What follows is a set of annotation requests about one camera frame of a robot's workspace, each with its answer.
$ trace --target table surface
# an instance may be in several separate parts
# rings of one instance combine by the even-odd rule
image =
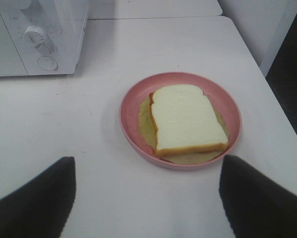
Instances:
[[[91,0],[89,19],[218,16],[217,0]]]
[[[234,237],[222,161],[165,169],[120,128],[126,91],[166,71],[229,91],[243,120],[232,154],[297,194],[297,136],[232,21],[215,16],[88,21],[74,75],[0,78],[0,198],[73,155],[77,195],[61,237]]]

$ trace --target microwave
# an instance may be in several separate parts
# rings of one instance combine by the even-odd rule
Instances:
[[[0,76],[72,74],[89,0],[0,0]]]

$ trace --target sandwich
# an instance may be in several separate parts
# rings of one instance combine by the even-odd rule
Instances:
[[[229,140],[203,91],[191,84],[164,86],[150,96],[158,157],[226,150]]]

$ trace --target microwave knob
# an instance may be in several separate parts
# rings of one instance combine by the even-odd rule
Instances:
[[[31,43],[34,48],[41,48],[51,42],[47,31],[40,26],[28,26],[24,32],[24,39]]]
[[[17,9],[26,9],[31,5],[32,0],[12,0],[10,3]]]

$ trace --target bread crust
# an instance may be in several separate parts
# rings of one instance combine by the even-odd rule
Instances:
[[[149,114],[150,114],[150,118],[153,122],[153,125],[154,125],[154,129],[155,129],[155,136],[156,136],[156,145],[155,145],[155,148],[157,148],[157,143],[158,143],[158,127],[157,127],[157,124],[155,122],[155,119],[154,119],[154,116],[153,116],[153,112],[152,112],[152,104],[154,103],[154,100],[153,100],[153,95],[154,93],[150,93],[149,94]]]
[[[218,143],[218,144],[208,144],[208,145],[196,145],[196,146],[187,146],[180,148],[172,148],[172,149],[161,149],[155,150],[155,155],[158,157],[170,156],[170,155],[181,155],[181,154],[189,154],[196,152],[205,152],[205,151],[214,151],[214,150],[226,150],[229,142],[227,143]]]

